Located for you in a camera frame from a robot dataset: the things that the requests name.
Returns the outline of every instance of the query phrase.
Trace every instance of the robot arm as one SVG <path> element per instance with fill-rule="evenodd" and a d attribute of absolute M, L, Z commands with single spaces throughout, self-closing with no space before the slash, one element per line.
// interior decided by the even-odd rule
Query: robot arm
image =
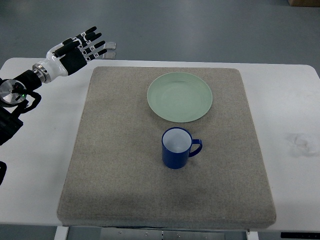
<path fill-rule="evenodd" d="M 59 76 L 65 77 L 77 72 L 89 61 L 107 52 L 106 49 L 98 51 L 105 41 L 93 43 L 102 35 L 96 34 L 96 29 L 94 26 L 54 46 L 47 52 L 44 60 L 33 65 L 32 70 L 13 79 L 0 78 L 0 145 L 22 127 L 23 122 L 19 116 L 34 109 L 40 102 L 41 96 L 34 92 L 35 89 Z M 27 96 L 34 98 L 30 106 Z M 10 107 L 16 107 L 12 113 L 5 109 Z"/>

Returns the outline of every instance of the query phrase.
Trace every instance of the light green plate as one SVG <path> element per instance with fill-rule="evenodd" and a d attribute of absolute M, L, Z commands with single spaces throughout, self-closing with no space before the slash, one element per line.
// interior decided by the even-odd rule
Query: light green plate
<path fill-rule="evenodd" d="M 159 76 L 149 86 L 147 101 L 161 118 L 187 123 L 205 115 L 213 101 L 210 87 L 187 72 L 170 72 Z"/>

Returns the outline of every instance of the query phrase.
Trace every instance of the table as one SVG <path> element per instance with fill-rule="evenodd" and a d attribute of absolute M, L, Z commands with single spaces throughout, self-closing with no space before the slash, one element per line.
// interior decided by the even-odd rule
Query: table
<path fill-rule="evenodd" d="M 39 60 L 11 58 L 0 76 L 14 78 Z M 312 67 L 126 60 L 94 60 L 37 89 L 41 103 L 20 116 L 24 126 L 0 147 L 1 161 L 8 166 L 0 186 L 0 223 L 61 225 L 57 206 L 97 66 L 238 69 L 277 214 L 276 223 L 267 230 L 320 230 L 320 79 Z"/>

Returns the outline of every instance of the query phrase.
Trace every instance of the mug rim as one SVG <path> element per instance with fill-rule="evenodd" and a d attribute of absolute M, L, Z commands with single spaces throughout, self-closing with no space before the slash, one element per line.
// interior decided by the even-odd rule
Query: mug rim
<path fill-rule="evenodd" d="M 183 127 L 180 127 L 180 126 L 170 127 L 170 128 L 168 128 L 168 129 L 162 134 L 162 138 L 161 138 L 162 146 L 164 146 L 164 148 L 167 149 L 168 151 L 172 152 L 172 151 L 169 150 L 169 149 L 165 146 L 165 144 L 164 144 L 164 136 L 165 136 L 165 134 L 166 134 L 168 131 L 172 130 L 172 129 L 181 129 L 181 130 L 183 130 L 183 131 L 185 131 L 186 133 L 189 134 L 190 139 L 191 139 L 191 144 L 190 144 L 190 146 L 189 146 L 189 148 L 188 148 L 187 150 L 185 150 L 185 151 L 183 151 L 183 152 L 180 152 L 180 153 L 184 153 L 184 152 L 188 151 L 188 150 L 191 148 L 191 146 L 192 146 L 193 138 L 192 138 L 191 133 L 190 133 L 187 129 L 185 129 L 185 128 L 183 128 Z"/>

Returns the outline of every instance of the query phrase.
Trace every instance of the cardboard box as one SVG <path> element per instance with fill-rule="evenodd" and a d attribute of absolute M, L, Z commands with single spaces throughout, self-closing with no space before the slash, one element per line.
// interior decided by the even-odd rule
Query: cardboard box
<path fill-rule="evenodd" d="M 294 7 L 320 7 L 320 0 L 288 0 Z"/>

